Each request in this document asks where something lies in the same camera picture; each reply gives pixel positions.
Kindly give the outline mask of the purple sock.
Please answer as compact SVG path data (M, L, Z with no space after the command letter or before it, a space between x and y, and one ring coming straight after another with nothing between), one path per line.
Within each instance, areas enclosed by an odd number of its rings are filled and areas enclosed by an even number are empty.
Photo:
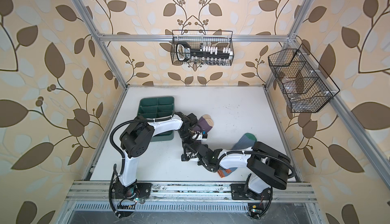
M214 121L212 120L211 116L205 114L198 119L198 122L193 128L193 130L195 132L205 131L206 133L208 133L211 131L213 126L214 126Z

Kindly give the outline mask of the green divided tray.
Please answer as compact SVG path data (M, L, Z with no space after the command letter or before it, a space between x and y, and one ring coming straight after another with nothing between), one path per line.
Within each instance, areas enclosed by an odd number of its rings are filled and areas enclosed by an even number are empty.
M137 116L150 119L171 116L175 110L174 103L172 96L143 98L140 100Z

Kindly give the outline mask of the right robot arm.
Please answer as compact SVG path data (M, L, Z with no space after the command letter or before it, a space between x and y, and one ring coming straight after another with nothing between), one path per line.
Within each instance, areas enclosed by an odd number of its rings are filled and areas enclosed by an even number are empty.
M212 173L222 175L233 168L247 168L251 171L240 190L232 188L232 198L270 200L276 188L285 190L289 179L296 176L291 160L276 149L256 141L252 147L240 150L211 150L207 145L195 142L183 143L182 161L191 157Z

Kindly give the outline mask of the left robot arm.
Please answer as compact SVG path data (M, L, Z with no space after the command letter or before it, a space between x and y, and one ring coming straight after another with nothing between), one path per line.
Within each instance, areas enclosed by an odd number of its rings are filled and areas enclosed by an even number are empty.
M182 140L184 159L196 155L195 143L202 131L193 131L198 126L198 119L194 114L184 115L181 112L158 118L144 118L137 116L133 120L123 122L110 133L111 145L121 155L120 170L114 166L113 172L118 183L123 187L126 195L136 187L136 172L139 157L146 152L152 137L168 131L177 131Z

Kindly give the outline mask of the black tool rack in basket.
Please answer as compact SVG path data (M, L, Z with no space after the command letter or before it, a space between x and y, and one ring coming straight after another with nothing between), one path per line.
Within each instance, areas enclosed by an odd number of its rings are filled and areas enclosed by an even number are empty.
M233 60L234 51L230 47L218 47L205 45L203 43L191 46L188 42L180 41L173 49L177 60L181 62L188 61L228 61Z

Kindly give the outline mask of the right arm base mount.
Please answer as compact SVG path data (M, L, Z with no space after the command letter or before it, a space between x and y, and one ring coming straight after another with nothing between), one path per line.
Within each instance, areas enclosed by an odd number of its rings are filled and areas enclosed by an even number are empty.
M231 187L231 196L233 200L270 200L272 188L268 187L259 194L250 190L247 184L233 183Z

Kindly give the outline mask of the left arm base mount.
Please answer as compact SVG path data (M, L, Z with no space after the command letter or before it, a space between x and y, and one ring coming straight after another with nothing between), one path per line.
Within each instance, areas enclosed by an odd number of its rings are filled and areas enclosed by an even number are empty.
M133 183L128 187L124 187L120 182L114 182L110 193L114 199L136 199L148 198L151 194L152 183Z

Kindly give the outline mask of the aluminium front rail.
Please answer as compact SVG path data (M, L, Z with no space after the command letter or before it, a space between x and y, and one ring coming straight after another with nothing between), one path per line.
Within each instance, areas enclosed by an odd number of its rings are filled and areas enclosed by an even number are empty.
M244 194L244 182L196 182L196 181L151 181L139 182L134 196L147 201L174 202L233 202L266 201L272 197L279 203L317 203L314 190L309 183L289 182L286 190L266 191L255 199ZM75 181L67 196L67 201L105 201L109 194L109 181Z

